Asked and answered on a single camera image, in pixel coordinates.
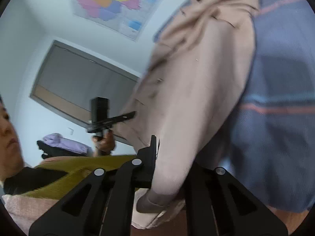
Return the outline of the person left hand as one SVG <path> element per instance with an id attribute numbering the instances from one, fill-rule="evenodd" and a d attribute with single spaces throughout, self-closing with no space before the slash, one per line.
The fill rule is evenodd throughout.
<path id="1" fill-rule="evenodd" d="M 115 139 L 112 130 L 108 130 L 103 137 L 94 135 L 92 137 L 94 143 L 94 157 L 108 156 L 115 149 Z"/>

